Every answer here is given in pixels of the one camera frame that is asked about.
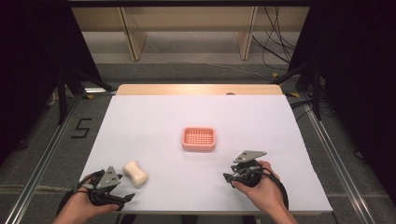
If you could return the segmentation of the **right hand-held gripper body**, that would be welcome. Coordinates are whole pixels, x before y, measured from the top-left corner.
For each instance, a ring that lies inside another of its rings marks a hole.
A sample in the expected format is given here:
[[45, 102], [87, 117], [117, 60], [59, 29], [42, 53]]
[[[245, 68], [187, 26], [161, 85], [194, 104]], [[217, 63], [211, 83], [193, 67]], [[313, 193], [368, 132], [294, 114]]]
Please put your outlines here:
[[238, 165], [241, 169], [238, 172], [233, 172], [237, 174], [235, 181], [251, 188], [257, 186], [261, 181], [262, 171], [257, 159], [265, 155], [265, 151], [245, 150], [237, 156], [233, 165]]

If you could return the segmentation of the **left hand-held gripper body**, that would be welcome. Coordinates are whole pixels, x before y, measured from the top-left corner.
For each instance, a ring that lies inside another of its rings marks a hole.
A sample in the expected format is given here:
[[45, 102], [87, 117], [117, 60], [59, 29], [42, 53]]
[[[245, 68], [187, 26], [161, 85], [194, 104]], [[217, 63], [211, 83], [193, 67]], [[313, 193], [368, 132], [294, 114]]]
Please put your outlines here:
[[89, 187], [89, 199], [93, 205], [101, 206], [107, 204], [116, 204], [120, 211], [124, 203], [119, 201], [119, 196], [114, 196], [111, 191], [120, 183], [118, 174], [112, 166], [106, 170], [101, 170], [92, 178]]

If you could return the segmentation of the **cream soap bar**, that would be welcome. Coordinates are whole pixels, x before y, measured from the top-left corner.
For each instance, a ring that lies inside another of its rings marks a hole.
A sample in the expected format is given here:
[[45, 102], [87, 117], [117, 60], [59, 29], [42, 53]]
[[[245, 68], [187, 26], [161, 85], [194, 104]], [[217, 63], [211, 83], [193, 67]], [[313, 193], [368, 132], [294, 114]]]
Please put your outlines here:
[[137, 161], [128, 162], [123, 166], [122, 171], [131, 178], [136, 188], [140, 188], [149, 179], [149, 174], [141, 169]]

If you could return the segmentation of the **pink soap dish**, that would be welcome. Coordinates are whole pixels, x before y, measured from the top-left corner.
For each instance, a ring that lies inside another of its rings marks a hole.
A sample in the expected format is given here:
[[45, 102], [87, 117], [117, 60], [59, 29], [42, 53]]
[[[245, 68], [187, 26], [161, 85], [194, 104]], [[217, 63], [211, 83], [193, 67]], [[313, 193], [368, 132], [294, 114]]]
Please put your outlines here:
[[181, 144], [188, 151], [212, 151], [216, 147], [216, 131], [210, 127], [186, 127]]

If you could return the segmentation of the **person's left hand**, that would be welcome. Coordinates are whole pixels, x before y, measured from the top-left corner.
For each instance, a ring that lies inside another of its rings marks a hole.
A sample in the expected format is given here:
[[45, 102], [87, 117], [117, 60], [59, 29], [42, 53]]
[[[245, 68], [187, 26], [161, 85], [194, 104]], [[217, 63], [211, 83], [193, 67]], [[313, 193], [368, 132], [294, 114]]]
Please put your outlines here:
[[80, 187], [78, 192], [71, 196], [64, 206], [63, 214], [67, 223], [85, 224], [93, 217], [117, 211], [119, 208], [116, 204], [92, 204], [89, 198], [89, 190], [86, 187]]

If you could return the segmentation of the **person's right hand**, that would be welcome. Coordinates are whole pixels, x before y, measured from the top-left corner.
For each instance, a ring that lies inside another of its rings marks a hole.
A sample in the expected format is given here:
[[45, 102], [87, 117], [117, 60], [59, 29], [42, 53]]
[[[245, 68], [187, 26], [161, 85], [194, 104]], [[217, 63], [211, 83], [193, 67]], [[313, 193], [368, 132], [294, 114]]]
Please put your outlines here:
[[262, 167], [265, 175], [262, 176], [257, 186], [251, 188], [237, 181], [233, 181], [232, 185], [243, 192], [258, 209], [270, 216], [288, 211], [284, 204], [280, 188], [275, 181], [266, 176], [269, 175], [278, 179], [278, 175], [272, 170], [269, 162], [259, 161], [259, 165]]

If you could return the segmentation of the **white table sheet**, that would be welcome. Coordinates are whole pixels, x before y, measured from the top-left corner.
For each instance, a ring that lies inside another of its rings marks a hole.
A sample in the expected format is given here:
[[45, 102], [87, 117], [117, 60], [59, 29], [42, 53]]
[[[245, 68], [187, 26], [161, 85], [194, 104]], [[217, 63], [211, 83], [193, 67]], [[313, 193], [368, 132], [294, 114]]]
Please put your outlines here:
[[[186, 127], [213, 128], [215, 149], [184, 150]], [[113, 166], [120, 173], [137, 161], [148, 181], [135, 188], [124, 177], [114, 190], [135, 194], [124, 206], [131, 213], [255, 214], [252, 202], [223, 177], [245, 150], [266, 152], [290, 211], [331, 211], [283, 95], [115, 96], [83, 172]]]

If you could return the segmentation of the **black metal stand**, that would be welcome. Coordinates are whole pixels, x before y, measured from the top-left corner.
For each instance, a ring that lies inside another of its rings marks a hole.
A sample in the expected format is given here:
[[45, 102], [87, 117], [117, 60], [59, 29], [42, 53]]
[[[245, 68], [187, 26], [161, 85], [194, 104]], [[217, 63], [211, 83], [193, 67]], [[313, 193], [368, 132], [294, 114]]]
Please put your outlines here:
[[100, 77], [93, 77], [86, 74], [75, 67], [66, 66], [57, 75], [57, 90], [59, 95], [60, 117], [59, 123], [62, 124], [68, 115], [68, 107], [66, 102], [66, 88], [72, 92], [74, 96], [81, 96], [86, 93], [81, 82], [88, 81], [92, 84], [103, 88], [105, 91], [115, 91], [116, 88], [106, 84]]
[[285, 75], [277, 78], [273, 81], [273, 84], [280, 85], [286, 80], [299, 75], [299, 79], [295, 88], [297, 91], [307, 91], [309, 88], [312, 89], [312, 107], [314, 115], [318, 120], [321, 120], [319, 110], [319, 98], [320, 98], [320, 71], [314, 63], [302, 63], [293, 69], [290, 69]]

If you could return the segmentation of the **light wooden table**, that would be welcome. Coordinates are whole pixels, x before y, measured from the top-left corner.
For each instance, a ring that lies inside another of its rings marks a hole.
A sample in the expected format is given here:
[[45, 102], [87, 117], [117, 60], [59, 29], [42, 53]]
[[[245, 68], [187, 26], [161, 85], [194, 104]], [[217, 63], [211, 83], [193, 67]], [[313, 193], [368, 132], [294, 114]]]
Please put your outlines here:
[[122, 84], [117, 95], [282, 95], [273, 84]]

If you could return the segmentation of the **black curtain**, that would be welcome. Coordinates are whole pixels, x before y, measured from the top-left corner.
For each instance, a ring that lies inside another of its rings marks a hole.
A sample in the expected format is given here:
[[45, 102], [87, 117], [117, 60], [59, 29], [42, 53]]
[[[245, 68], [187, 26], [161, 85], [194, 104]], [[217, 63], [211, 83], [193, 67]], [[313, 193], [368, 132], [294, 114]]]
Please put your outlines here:
[[396, 0], [313, 0], [293, 69], [312, 59], [333, 109], [396, 205]]
[[102, 82], [67, 0], [0, 0], [0, 164], [60, 81]]

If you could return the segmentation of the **light wooden shelf unit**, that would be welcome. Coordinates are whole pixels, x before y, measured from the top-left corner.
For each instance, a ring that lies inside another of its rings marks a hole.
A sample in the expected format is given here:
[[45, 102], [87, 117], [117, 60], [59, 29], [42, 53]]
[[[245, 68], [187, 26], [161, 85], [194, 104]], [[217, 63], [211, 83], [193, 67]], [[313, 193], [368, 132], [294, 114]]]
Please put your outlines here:
[[300, 32], [308, 7], [73, 7], [83, 32], [122, 32], [131, 59], [140, 59], [149, 32], [233, 32], [242, 60], [255, 32]]

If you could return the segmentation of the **aluminium floor rail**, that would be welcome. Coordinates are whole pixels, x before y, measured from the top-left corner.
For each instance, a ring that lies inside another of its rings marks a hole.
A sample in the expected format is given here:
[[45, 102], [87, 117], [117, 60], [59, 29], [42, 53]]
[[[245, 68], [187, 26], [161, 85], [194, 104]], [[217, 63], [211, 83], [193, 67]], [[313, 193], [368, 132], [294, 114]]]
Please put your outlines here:
[[354, 183], [322, 121], [315, 115], [313, 106], [306, 105], [305, 110], [361, 224], [376, 224], [367, 202]]
[[19, 224], [21, 222], [30, 202], [34, 197], [36, 187], [46, 172], [68, 126], [69, 120], [71, 119], [71, 116], [81, 99], [82, 95], [76, 94], [70, 100], [70, 104], [66, 107], [66, 115], [63, 121], [56, 126], [56, 129], [51, 136], [51, 139], [49, 140], [42, 156], [40, 157], [40, 160], [35, 166], [35, 169], [33, 170], [27, 183], [21, 189], [21, 193], [17, 201], [12, 206], [5, 224]]

